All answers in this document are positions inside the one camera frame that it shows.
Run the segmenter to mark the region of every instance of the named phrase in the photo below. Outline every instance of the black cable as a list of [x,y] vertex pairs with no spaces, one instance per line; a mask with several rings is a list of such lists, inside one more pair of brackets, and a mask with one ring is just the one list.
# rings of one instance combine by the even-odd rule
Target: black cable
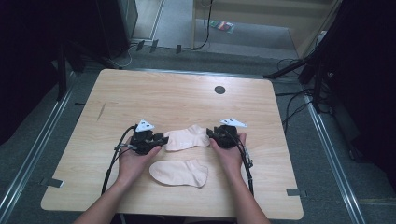
[[288,105],[287,105],[287,107],[286,107],[286,118],[282,121],[282,124],[284,125],[284,133],[285,133],[285,135],[286,135],[286,133],[287,133],[287,131],[288,131],[289,119],[290,119],[292,116],[294,116],[296,113],[302,111],[302,110],[306,107],[306,105],[309,104],[309,103],[308,103],[308,104],[304,104],[304,106],[300,106],[299,108],[297,108],[297,109],[292,113],[292,115],[289,116],[289,109],[290,109],[291,102],[292,102],[297,96],[299,96],[301,93],[304,93],[304,94],[307,95],[307,96],[312,96],[312,94],[313,94],[313,92],[311,92],[312,90],[313,90],[313,89],[305,89],[305,90],[297,91],[297,92],[293,92],[293,93],[279,93],[279,94],[276,95],[276,96],[284,96],[284,95],[291,95],[291,94],[293,95],[293,96],[289,99]]
[[124,132],[124,134],[122,135],[122,137],[121,137],[119,143],[117,144],[117,146],[114,147],[113,159],[111,159],[110,166],[108,167],[107,172],[106,172],[105,181],[103,182],[103,186],[102,186],[102,194],[104,194],[104,193],[106,192],[107,182],[108,182],[108,179],[110,178],[111,169],[113,168],[114,163],[117,161],[117,159],[120,157],[120,155],[122,155],[122,153],[124,153],[124,152],[127,151],[127,150],[125,150],[125,151],[121,152],[121,154],[117,157],[117,154],[120,152],[120,149],[121,149],[122,141],[123,141],[123,139],[125,138],[126,134],[127,134],[129,131],[131,131],[133,128],[135,128],[135,126],[129,127],[129,128]]
[[295,114],[297,114],[297,113],[303,111],[303,109],[305,109],[305,107],[306,107],[307,105],[311,104],[311,103],[312,103],[312,101],[300,105],[298,108],[296,108],[296,109],[294,110],[294,112],[293,112],[290,116],[288,116],[286,119],[284,119],[284,120],[282,121],[282,124],[286,124],[286,125],[287,125],[289,119],[291,119]]
[[210,7],[209,7],[209,16],[207,17],[207,26],[206,26],[206,40],[204,42],[203,45],[201,45],[198,48],[194,48],[192,50],[198,50],[204,47],[204,45],[206,44],[207,40],[209,39],[209,28],[210,28],[210,16],[212,14],[212,6],[213,6],[213,0],[210,0]]
[[241,147],[240,147],[239,145],[241,145],[244,149],[245,149],[245,146],[244,146],[244,144],[242,143],[242,141],[241,141],[239,138],[238,138],[238,140],[239,140],[239,143],[240,143],[240,144],[235,140],[235,138],[234,138],[227,130],[225,130],[225,129],[222,129],[222,130],[223,130],[224,132],[226,132],[226,133],[229,135],[229,137],[231,137],[231,139],[233,139],[233,141],[236,143],[236,146],[237,146],[238,149],[239,149],[239,153],[241,153],[242,163],[244,163],[245,170],[246,170],[246,172],[247,172],[248,188],[249,188],[249,190],[250,190],[251,195],[253,195],[253,197],[254,197],[253,177],[251,176],[250,167],[248,166],[247,155],[246,155],[246,153],[245,153],[245,150],[242,150]]

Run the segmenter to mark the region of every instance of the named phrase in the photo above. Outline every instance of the wire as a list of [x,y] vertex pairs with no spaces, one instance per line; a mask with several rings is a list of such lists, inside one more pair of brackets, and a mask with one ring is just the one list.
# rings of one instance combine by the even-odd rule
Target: wire
[[[297,107],[297,108],[294,110],[294,112],[293,112],[291,115],[289,115],[291,102],[292,102],[297,96],[299,96],[299,95],[302,94],[302,93],[303,93],[304,95],[306,95],[306,96],[312,97],[312,96],[314,95],[314,89],[304,89],[304,90],[302,90],[302,91],[297,91],[297,92],[285,92],[285,93],[277,93],[277,94],[276,94],[276,96],[288,96],[288,95],[292,95],[292,97],[289,99],[288,105],[287,105],[287,107],[286,107],[286,118],[282,121],[282,125],[284,126],[284,133],[285,133],[285,135],[286,135],[286,133],[287,133],[287,131],[288,131],[289,120],[290,120],[293,116],[295,116],[297,113],[303,111],[307,105],[313,103],[313,100],[311,100],[311,101],[308,102],[308,103],[304,103],[304,104],[300,105],[299,107]],[[327,104],[327,101],[328,101],[327,97],[319,96],[319,101],[318,101],[319,104]],[[319,109],[319,112],[320,112],[320,113],[324,113],[324,114],[331,114],[331,113],[332,113],[332,110],[329,109],[328,111],[323,111],[323,110]]]
[[300,61],[300,59],[282,59],[282,60],[280,60],[279,62],[277,62],[277,64],[276,64],[276,68],[277,68],[277,71],[280,71],[280,68],[279,68],[279,66],[280,66],[280,64],[282,63],[282,62],[284,62],[284,61],[287,61],[287,60],[290,60],[290,62],[289,62],[289,65],[291,65],[293,62],[299,62]]
[[123,68],[123,67],[128,66],[132,62],[132,55],[131,55],[130,50],[136,46],[137,46],[137,44],[131,44],[131,46],[128,48],[127,52],[128,52],[128,56],[129,56],[129,62],[127,64],[118,64],[118,63],[112,61],[111,59],[109,59],[108,61],[111,63],[114,63],[118,68]]
[[192,50],[198,50],[204,47],[204,45],[206,44],[207,40],[209,39],[209,24],[210,24],[210,17],[212,14],[212,6],[213,6],[213,0],[210,0],[210,5],[209,5],[209,16],[207,17],[207,26],[206,26],[206,40],[204,42],[204,44],[202,44],[200,47],[198,48],[194,48]]
[[[208,28],[209,28],[209,26],[208,26],[208,24],[210,24],[210,19],[207,21],[207,25],[205,24],[205,20],[203,20],[203,26],[204,26],[204,29],[206,30],[206,33],[207,32],[209,32],[209,30],[208,30]],[[208,52],[209,51],[209,49],[210,49],[210,41],[207,39],[207,44],[209,44],[209,47],[207,47],[206,48],[206,50],[205,50],[205,52]]]
[[128,148],[128,150],[125,150],[125,151],[121,152],[121,154],[120,154],[119,156],[117,156],[117,154],[120,152],[121,144],[122,144],[123,139],[125,138],[126,134],[127,134],[129,131],[131,131],[134,127],[135,127],[135,126],[129,127],[129,128],[124,132],[124,134],[122,135],[122,137],[121,137],[119,143],[117,144],[117,146],[114,147],[113,159],[111,159],[110,166],[108,167],[107,172],[106,172],[105,180],[104,180],[103,186],[102,186],[102,194],[104,194],[105,191],[106,191],[107,182],[108,182],[108,179],[110,178],[111,169],[113,168],[114,163],[117,161],[117,159],[120,157],[120,155],[122,155],[123,153],[125,153],[126,151],[129,150],[129,148]]
[[248,162],[247,162],[247,154],[245,153],[245,150],[242,150],[241,147],[240,147],[239,145],[241,145],[244,149],[245,149],[246,147],[245,147],[244,144],[242,143],[241,139],[238,138],[238,140],[239,140],[239,143],[238,143],[238,142],[235,140],[235,138],[234,138],[227,130],[225,130],[225,129],[222,129],[222,130],[223,130],[224,132],[226,132],[226,133],[229,135],[229,137],[231,137],[231,139],[233,139],[233,141],[236,143],[236,146],[237,146],[238,149],[239,149],[239,153],[241,153],[242,163],[244,163],[245,170],[246,170],[246,172],[247,172],[248,188],[249,188],[249,190],[250,190],[250,193],[251,193],[251,194],[253,195],[253,197],[254,197],[253,177],[251,176],[251,173],[250,173],[250,166],[248,165]]
[[205,6],[204,5],[204,0],[201,0],[201,7],[211,7],[212,4],[213,4],[213,1],[211,1],[209,5]]

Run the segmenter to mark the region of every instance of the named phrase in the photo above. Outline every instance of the black handheld controller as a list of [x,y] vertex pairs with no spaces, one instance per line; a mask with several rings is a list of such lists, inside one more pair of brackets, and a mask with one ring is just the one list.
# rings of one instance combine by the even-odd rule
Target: black handheld controller
[[147,155],[154,147],[168,143],[169,137],[163,137],[163,133],[153,134],[152,131],[134,132],[131,137],[131,150],[139,155]]
[[214,131],[206,129],[206,135],[215,139],[219,147],[225,149],[235,147],[239,139],[236,128],[228,125],[215,127]]

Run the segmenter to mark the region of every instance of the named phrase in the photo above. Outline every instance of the gray floor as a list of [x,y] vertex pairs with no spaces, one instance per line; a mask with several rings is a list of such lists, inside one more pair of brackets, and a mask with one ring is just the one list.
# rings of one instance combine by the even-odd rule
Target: gray floor
[[[177,26],[178,31],[183,28],[183,33],[171,31],[172,23],[169,22],[172,19],[167,18],[166,15],[170,17],[175,14],[169,11],[169,8],[175,7],[173,5],[175,2],[176,0],[165,0],[163,13],[155,34],[156,38],[160,40],[159,45],[163,44],[164,47],[168,48],[173,48],[172,46],[176,44],[190,45],[190,26],[187,19],[185,21],[179,19],[185,22],[185,26]],[[186,10],[179,8],[177,12],[180,18],[182,18],[182,14],[186,13],[188,15],[189,13],[187,8]],[[202,24],[202,21],[198,21],[197,30],[200,27],[199,23]],[[247,27],[236,25],[236,28]],[[248,29],[255,31],[258,28],[250,27]],[[209,50],[202,52],[183,51],[176,54],[174,49],[156,49],[155,52],[149,53],[149,47],[144,47],[140,51],[131,49],[132,62],[124,69],[145,68],[212,72],[237,74],[236,76],[239,77],[262,78],[262,75],[271,74],[277,70],[276,66],[279,59],[296,57],[295,51],[287,47],[290,46],[290,40],[287,39],[284,32],[284,28],[274,28],[271,33],[273,36],[267,38],[267,40],[277,41],[279,40],[277,35],[281,35],[284,39],[283,43],[271,44],[267,42],[263,45],[256,43],[260,46],[258,48],[260,55],[251,50],[254,49],[253,42],[250,43],[251,46],[245,47],[244,43],[238,40],[240,37],[236,37],[236,42],[233,43],[233,36],[236,35],[224,33],[221,33],[221,35],[227,35],[230,40],[223,41],[224,39],[222,39],[218,41],[215,38],[210,38]],[[215,46],[217,43],[227,43],[227,48],[216,52],[217,48]],[[241,48],[237,53],[233,49],[234,45]],[[125,54],[118,58],[117,62],[127,63],[129,60],[129,55]],[[83,109],[82,106],[75,105],[75,103],[86,102],[94,81],[102,68],[98,63],[88,62],[84,73],[80,74],[65,111],[59,119],[20,199],[16,203],[8,223],[70,223],[79,215],[79,213],[42,210],[40,202],[46,187],[38,185],[38,182],[42,177],[51,177],[55,171],[70,134],[77,123],[79,113]],[[274,81],[274,87],[276,92],[295,92],[301,89],[296,75],[293,73]],[[6,192],[7,186],[19,171],[31,145],[55,105],[56,94],[57,88],[55,87],[26,118],[13,137],[0,146],[0,194]],[[289,98],[288,96],[276,98],[282,119],[286,116],[286,106]],[[293,101],[290,111],[303,103],[304,98],[302,96],[298,97]],[[348,156],[346,143],[334,118],[324,114],[321,117],[326,124],[349,183],[360,202],[366,223],[394,223],[394,220],[396,220],[396,213],[394,212],[396,195],[384,173],[371,163],[352,161]],[[304,217],[299,221],[272,220],[273,223],[352,223],[307,109],[290,120],[286,138],[298,187],[300,190],[306,190],[307,193],[307,196],[302,198]]]

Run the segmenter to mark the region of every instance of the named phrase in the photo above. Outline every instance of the sock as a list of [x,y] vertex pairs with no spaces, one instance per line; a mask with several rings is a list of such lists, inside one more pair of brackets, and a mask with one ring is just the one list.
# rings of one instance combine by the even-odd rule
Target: sock
[[171,186],[190,185],[202,187],[207,180],[208,169],[191,161],[156,161],[149,167],[149,172],[157,181]]
[[207,147],[210,144],[206,129],[196,124],[188,129],[167,132],[163,137],[169,137],[168,143],[163,146],[167,151],[178,151],[190,147]]

